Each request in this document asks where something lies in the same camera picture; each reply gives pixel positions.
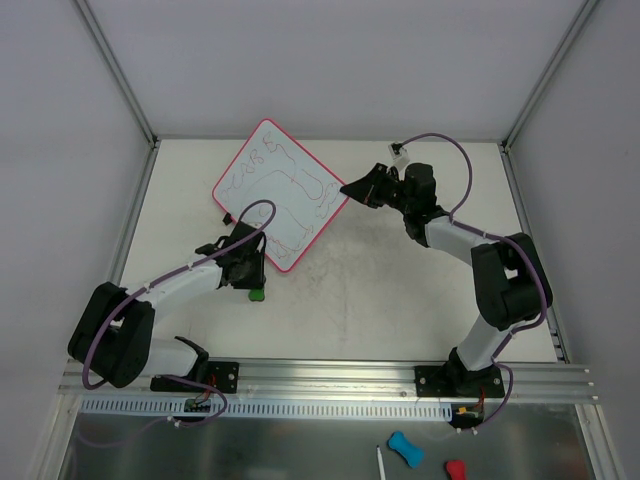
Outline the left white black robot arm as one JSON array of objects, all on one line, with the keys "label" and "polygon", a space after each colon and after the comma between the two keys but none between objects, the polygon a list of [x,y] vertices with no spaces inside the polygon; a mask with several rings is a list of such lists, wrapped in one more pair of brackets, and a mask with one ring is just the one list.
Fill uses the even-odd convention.
[{"label": "left white black robot arm", "polygon": [[230,235],[199,247],[190,262],[147,285],[96,287],[68,344],[69,355],[83,364],[83,386],[123,388],[149,375],[174,377],[188,390],[203,387],[208,352],[184,337],[158,339],[154,327],[178,307],[226,286],[263,288],[265,249],[263,230],[239,222]]}]

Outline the pink framed whiteboard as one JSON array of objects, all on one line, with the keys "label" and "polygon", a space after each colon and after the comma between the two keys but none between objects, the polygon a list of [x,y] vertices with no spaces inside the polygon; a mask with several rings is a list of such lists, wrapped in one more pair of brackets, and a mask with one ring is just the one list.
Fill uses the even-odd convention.
[{"label": "pink framed whiteboard", "polygon": [[265,228],[266,256],[282,273],[291,271],[348,198],[344,182],[307,148],[270,119],[244,142],[212,190],[222,209]]}]

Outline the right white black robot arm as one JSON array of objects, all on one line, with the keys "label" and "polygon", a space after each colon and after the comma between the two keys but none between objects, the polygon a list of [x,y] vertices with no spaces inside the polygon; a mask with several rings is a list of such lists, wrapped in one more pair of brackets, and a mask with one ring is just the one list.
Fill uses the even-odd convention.
[{"label": "right white black robot arm", "polygon": [[472,269],[478,318],[441,367],[416,375],[418,395],[501,396],[496,357],[514,334],[542,320],[553,300],[532,238],[524,232],[491,234],[452,219],[438,203],[428,164],[410,164],[403,173],[376,164],[340,191],[369,208],[397,210],[412,240]]}]

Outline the green bone-shaped eraser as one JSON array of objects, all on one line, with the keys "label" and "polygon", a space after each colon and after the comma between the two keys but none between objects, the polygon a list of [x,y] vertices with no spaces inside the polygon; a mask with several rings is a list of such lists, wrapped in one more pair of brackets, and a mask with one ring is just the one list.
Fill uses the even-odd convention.
[{"label": "green bone-shaped eraser", "polygon": [[248,299],[251,302],[263,302],[266,298],[265,290],[261,289],[251,289],[248,293]]}]

